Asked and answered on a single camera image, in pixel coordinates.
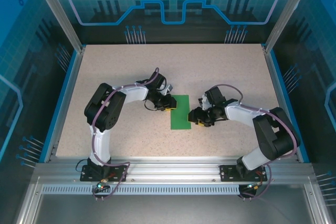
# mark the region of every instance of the speckled tabletop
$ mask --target speckled tabletop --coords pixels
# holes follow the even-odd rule
[[[271,109],[275,91],[258,44],[211,45],[88,45],[80,66],[56,156],[85,157],[91,136],[84,109],[100,83],[112,86],[149,78],[155,67],[174,89],[188,94],[190,109],[215,84],[239,88],[243,103]],[[227,98],[239,98],[221,87]],[[170,112],[152,112],[143,101],[125,105],[111,132],[112,156],[239,156],[257,147],[254,129],[225,121],[210,128],[171,130]]]

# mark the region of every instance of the green mat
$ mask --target green mat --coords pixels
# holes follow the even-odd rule
[[[189,95],[173,95],[173,97],[177,101],[177,108],[170,112],[170,129],[190,130],[191,123],[188,122]]]

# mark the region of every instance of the ventilation slot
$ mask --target ventilation slot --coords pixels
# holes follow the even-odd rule
[[[106,195],[112,188],[98,195]],[[91,195],[94,185],[45,185],[43,194]],[[238,185],[121,185],[116,195],[238,195]]]

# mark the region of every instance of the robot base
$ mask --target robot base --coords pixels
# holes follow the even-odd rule
[[[96,165],[88,158],[88,164],[83,165],[79,180],[82,182],[99,182],[105,178],[108,179],[109,182],[118,182],[126,168],[127,165],[116,167]]]
[[[221,182],[260,182],[260,177],[255,172],[263,174],[263,182],[267,181],[266,170],[264,167],[258,167],[250,171],[244,178],[242,178],[237,170],[236,165],[220,165],[219,173],[221,175]]]

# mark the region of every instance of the robotic arm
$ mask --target robotic arm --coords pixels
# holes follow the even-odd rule
[[[149,100],[153,102],[156,110],[168,111],[176,109],[176,100],[170,94],[173,87],[167,84],[166,78],[157,72],[153,73],[150,80],[153,78],[155,79],[149,84],[140,85],[148,81],[142,80],[137,81],[132,87],[121,87],[121,89],[111,97],[110,101],[98,116],[95,124],[97,128],[94,138],[95,154],[104,163],[110,163],[111,161],[109,152],[110,134],[112,128],[118,121],[124,104],[133,101]],[[84,114],[87,117],[87,122],[90,124],[91,135],[93,135],[93,119],[109,94],[117,88],[120,87],[112,87],[106,83],[102,83],[86,106]],[[93,151],[91,151],[90,157],[88,158],[88,166],[91,170],[93,169],[96,173],[100,174],[101,176],[99,177],[101,178],[105,178],[110,173],[110,167],[104,166],[103,163],[99,162]]]
[[[270,115],[260,110],[252,110],[252,107],[243,105],[235,99],[226,100],[216,86],[206,91],[199,99],[199,103],[201,107],[192,110],[188,115],[190,122],[210,127],[217,121],[233,120],[254,127],[259,147],[237,160],[236,170],[241,178],[294,148],[291,136],[279,122],[274,121]],[[300,138],[283,109],[274,108],[268,112],[284,122],[299,146]]]

